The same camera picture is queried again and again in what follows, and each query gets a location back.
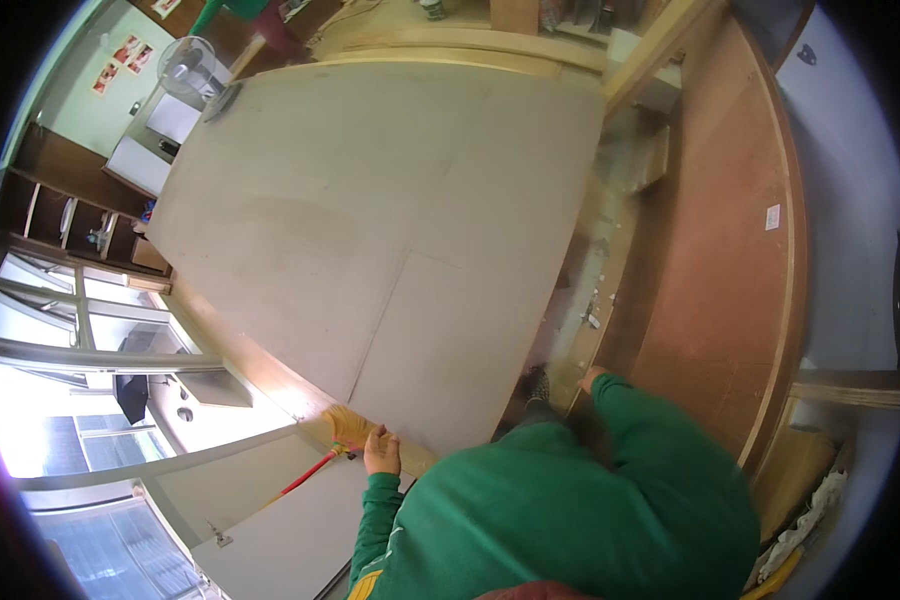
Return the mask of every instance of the poster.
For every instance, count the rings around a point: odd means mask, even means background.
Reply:
[[[180,5],[180,0],[157,0],[151,8],[160,18],[165,19],[178,5]]]
[[[126,65],[127,61],[133,58],[140,51],[140,47],[145,45],[143,41],[136,35],[128,35],[123,45],[113,53],[113,60],[121,65]]]
[[[91,90],[99,96],[106,94],[107,88],[109,88],[110,83],[113,82],[114,78],[117,77],[119,71],[120,65],[113,60],[108,60],[102,70],[100,70],[99,75],[96,76],[96,80],[94,81]]]
[[[140,48],[140,52],[137,55],[133,56],[130,59],[130,62],[126,64],[126,68],[130,70],[130,73],[134,75],[140,75],[140,71],[143,70],[147,63],[150,62],[150,59],[154,57],[154,47],[149,44],[144,44]]]

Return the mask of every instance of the green shirt person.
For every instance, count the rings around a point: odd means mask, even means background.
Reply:
[[[591,368],[610,439],[596,462],[560,421],[447,456],[406,498],[399,439],[363,454],[350,598],[475,598],[559,582],[601,598],[738,598],[760,524],[732,456],[674,404]]]
[[[266,41],[266,45],[284,59],[296,63],[311,61],[306,47],[283,22],[279,0],[206,0],[206,5],[190,28],[190,35],[202,34],[223,7],[227,7],[234,16],[249,22]]]

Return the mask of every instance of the red pants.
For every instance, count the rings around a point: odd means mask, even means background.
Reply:
[[[297,36],[287,30],[280,16],[279,0],[269,0],[257,18],[250,21],[253,29],[266,40],[266,45],[273,48],[288,61],[309,63],[310,54]]]

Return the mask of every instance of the broom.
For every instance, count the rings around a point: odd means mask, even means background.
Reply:
[[[310,476],[318,472],[321,467],[330,462],[334,457],[341,454],[349,454],[354,450],[360,450],[367,443],[368,436],[371,435],[376,423],[370,422],[348,409],[346,406],[334,404],[330,408],[323,411],[320,417],[330,424],[330,439],[333,441],[333,448],[327,452],[316,464],[310,467],[307,472],[293,480],[293,483],[284,487],[280,493],[276,494],[264,507],[270,506],[284,495],[288,494],[294,488],[297,488]],[[391,433],[384,434],[381,441],[393,436]]]

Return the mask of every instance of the label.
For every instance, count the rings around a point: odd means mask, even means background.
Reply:
[[[766,231],[775,230],[780,227],[780,204],[774,204],[767,209],[767,226]]]

